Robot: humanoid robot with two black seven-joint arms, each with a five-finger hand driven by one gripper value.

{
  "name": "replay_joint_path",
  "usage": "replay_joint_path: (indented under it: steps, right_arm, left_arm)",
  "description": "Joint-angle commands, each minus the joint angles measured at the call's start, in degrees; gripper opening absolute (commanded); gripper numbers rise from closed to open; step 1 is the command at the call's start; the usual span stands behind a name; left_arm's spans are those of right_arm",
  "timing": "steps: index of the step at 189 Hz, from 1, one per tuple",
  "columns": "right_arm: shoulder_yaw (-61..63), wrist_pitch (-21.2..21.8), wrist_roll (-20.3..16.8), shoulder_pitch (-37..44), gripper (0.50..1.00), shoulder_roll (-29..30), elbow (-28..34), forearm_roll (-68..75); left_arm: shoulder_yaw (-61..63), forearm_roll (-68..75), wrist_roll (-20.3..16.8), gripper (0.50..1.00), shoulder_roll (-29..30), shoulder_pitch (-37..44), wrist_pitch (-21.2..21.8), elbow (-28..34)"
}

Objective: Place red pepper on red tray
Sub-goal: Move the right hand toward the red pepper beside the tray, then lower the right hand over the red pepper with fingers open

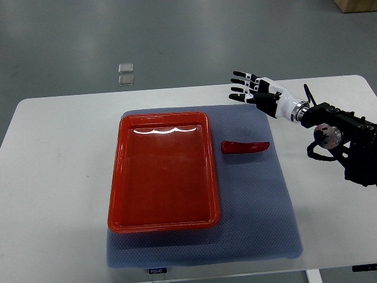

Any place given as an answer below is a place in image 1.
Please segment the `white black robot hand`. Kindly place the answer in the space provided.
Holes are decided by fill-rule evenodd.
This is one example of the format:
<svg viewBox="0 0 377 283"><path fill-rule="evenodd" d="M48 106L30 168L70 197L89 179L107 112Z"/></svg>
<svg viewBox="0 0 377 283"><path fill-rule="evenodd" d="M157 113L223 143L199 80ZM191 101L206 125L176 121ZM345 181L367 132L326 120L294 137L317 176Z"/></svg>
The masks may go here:
<svg viewBox="0 0 377 283"><path fill-rule="evenodd" d="M239 87L231 88L231 100L254 104L270 117L286 118L293 123L300 122L309 109L308 101L292 96L290 90L276 81L241 71L234 71L233 75L231 82Z"/></svg>

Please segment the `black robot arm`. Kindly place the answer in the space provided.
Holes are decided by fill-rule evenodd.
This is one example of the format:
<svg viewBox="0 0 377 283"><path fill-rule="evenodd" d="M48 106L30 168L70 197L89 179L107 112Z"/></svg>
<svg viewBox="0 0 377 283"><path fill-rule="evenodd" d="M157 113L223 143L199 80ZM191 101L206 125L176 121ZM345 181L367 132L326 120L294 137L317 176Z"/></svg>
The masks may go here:
<svg viewBox="0 0 377 283"><path fill-rule="evenodd" d="M345 179L362 186L376 185L376 124L354 112L321 103L304 109L297 119L305 128L315 127L309 158L337 161Z"/></svg>

